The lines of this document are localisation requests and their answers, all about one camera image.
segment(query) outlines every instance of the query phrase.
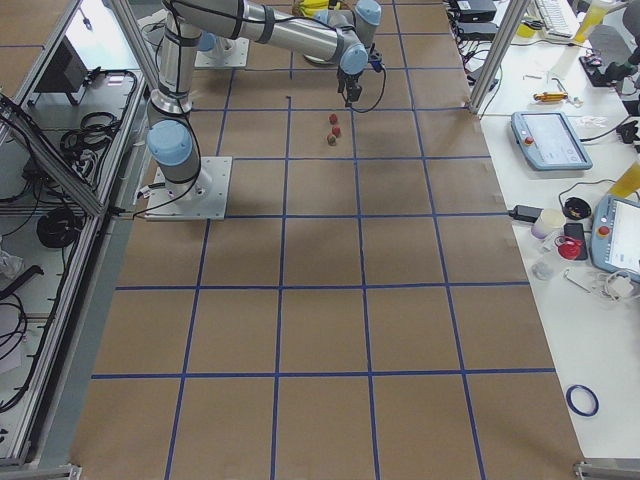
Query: keyboard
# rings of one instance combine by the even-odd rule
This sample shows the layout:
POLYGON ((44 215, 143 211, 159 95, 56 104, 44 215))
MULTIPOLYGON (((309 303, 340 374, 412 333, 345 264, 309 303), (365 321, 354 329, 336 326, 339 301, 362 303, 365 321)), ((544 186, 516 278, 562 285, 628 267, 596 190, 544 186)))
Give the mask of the keyboard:
POLYGON ((536 13, 544 26, 542 36, 554 42, 569 43, 580 23, 567 0, 533 0, 536 13))

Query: white table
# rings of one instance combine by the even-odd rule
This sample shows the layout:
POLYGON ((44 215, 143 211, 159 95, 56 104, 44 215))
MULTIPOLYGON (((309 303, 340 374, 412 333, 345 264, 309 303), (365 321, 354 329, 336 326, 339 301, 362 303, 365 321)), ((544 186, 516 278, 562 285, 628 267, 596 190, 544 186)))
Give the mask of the white table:
MULTIPOLYGON (((515 144, 509 116, 518 110, 564 111, 581 137, 604 132, 625 118, 615 92, 588 84, 577 52, 537 44, 511 47, 504 60, 503 85, 481 124, 509 208, 516 204, 558 208, 559 192, 578 181, 615 179, 636 158, 632 146, 611 134, 586 144, 594 163, 591 170, 537 172, 515 144), (526 74, 543 78, 523 79, 526 74), (557 90, 555 82, 545 88, 544 82, 552 76, 561 76, 570 94, 585 101, 584 106, 533 105, 533 92, 551 90, 551 86, 557 90), (583 117, 595 116, 602 117, 606 127, 583 124, 583 117)), ((579 196, 595 207, 608 187, 606 183, 578 186, 564 198, 579 196)), ((586 458, 640 458, 640 300, 614 304, 584 292, 562 276, 548 282, 538 280, 530 267, 541 256, 540 241, 530 234, 529 224, 514 222, 513 229, 563 390, 583 384, 600 400, 600 411, 594 417, 571 413, 583 454, 586 458)), ((578 273, 593 270, 588 262, 576 262, 572 268, 578 273)))

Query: cup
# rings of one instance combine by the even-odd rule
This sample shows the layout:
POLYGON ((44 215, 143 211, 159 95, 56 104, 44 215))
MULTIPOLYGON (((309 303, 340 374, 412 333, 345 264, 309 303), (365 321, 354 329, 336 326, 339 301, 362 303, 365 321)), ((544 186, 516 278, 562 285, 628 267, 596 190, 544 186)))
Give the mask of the cup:
POLYGON ((575 37, 573 37, 574 42, 584 43, 593 32, 593 29, 602 23, 602 19, 613 7, 614 3, 614 0, 591 0, 587 14, 584 16, 584 20, 582 20, 575 37))
POLYGON ((640 188, 640 162, 637 160, 613 184, 607 193, 620 198, 627 198, 640 188))
POLYGON ((531 227, 531 234, 543 240, 547 235, 562 228, 566 222, 564 214, 560 210, 545 208, 540 212, 536 223, 531 227))

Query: brown tile floor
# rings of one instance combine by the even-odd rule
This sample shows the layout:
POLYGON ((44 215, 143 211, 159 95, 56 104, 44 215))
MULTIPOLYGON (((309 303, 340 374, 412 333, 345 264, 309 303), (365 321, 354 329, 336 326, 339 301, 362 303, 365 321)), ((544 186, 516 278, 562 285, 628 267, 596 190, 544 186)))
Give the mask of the brown tile floor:
POLYGON ((133 225, 72 452, 86 478, 573 478, 443 7, 383 11, 370 114, 263 45, 249 71, 198 72, 203 151, 235 158, 228 218, 133 225))

